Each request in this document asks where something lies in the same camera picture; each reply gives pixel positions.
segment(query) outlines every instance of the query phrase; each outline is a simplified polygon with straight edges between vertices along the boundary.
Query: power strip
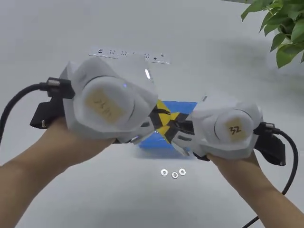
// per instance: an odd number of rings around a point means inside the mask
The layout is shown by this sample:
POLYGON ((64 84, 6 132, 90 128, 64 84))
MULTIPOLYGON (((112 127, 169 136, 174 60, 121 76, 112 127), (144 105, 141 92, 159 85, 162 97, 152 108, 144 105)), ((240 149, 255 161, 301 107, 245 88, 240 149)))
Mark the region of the power strip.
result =
POLYGON ((155 54, 150 52, 138 52, 138 51, 129 51, 118 48, 109 48, 109 47, 93 47, 89 56, 104 57, 104 58, 123 58, 128 55, 141 55, 145 58, 147 62, 150 63, 161 63, 161 64, 171 64, 169 57, 163 53, 155 54))

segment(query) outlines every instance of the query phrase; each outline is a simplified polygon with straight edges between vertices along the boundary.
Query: yellow black tape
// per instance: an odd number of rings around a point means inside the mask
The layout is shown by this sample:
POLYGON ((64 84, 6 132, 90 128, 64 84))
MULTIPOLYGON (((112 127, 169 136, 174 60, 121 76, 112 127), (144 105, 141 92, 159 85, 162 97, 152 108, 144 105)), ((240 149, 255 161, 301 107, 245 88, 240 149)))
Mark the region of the yellow black tape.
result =
POLYGON ((161 134, 168 143, 171 143, 173 138, 179 131, 178 127, 175 125, 175 121, 184 122, 188 116, 188 114, 184 113, 171 113, 170 121, 167 123, 166 126, 158 129, 158 133, 161 134))
POLYGON ((163 126, 166 126, 168 124, 168 122, 171 119, 171 115, 170 115, 170 110, 167 108, 167 106, 164 104, 163 101, 161 100, 157 100, 156 103, 156 109, 162 109, 168 112, 168 114, 165 113, 155 113, 155 112, 151 112, 150 113, 150 118, 152 121, 152 124, 154 126, 155 129, 159 129, 163 126))

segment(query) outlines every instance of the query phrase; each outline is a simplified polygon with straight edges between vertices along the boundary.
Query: green plant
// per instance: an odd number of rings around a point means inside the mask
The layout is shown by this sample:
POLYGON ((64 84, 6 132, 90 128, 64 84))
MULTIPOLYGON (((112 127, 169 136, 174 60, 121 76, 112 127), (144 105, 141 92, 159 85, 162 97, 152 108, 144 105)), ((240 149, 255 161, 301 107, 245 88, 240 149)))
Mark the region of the green plant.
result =
POLYGON ((276 62, 281 68, 304 51, 304 0, 255 0, 241 15, 242 21, 249 13, 259 11, 268 11, 260 31, 264 30, 265 36, 279 31, 270 51, 277 49, 276 62))

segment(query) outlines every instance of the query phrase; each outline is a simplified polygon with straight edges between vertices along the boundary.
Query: small metal ring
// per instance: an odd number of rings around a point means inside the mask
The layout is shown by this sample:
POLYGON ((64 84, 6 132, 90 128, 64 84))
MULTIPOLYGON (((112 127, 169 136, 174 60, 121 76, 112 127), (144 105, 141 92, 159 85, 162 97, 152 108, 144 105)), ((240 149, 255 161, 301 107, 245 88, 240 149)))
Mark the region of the small metal ring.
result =
POLYGON ((168 175, 168 170, 162 169, 161 174, 162 174, 162 176, 167 176, 168 175))
POLYGON ((179 177, 179 175, 178 175, 177 172, 173 172, 173 173, 171 174, 171 176, 172 176, 173 179, 177 179, 177 178, 179 177))
POLYGON ((44 120, 41 121, 41 126, 42 126, 43 128, 46 128, 46 127, 47 127, 47 126, 46 126, 46 122, 45 122, 44 120))
POLYGON ((186 175, 186 171, 183 168, 179 170, 179 173, 180 173, 181 176, 185 176, 186 175))

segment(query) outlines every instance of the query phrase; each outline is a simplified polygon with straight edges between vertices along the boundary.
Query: plant stem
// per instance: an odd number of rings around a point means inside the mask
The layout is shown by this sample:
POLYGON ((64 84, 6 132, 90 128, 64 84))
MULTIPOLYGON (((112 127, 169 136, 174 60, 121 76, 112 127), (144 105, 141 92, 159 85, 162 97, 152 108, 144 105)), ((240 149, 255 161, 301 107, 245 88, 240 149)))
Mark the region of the plant stem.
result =
POLYGON ((270 13, 272 16, 274 16, 274 13, 273 13, 273 12, 271 12, 271 9, 270 9, 270 7, 269 7, 269 6, 266 6, 266 9, 269 11, 269 13, 270 13))

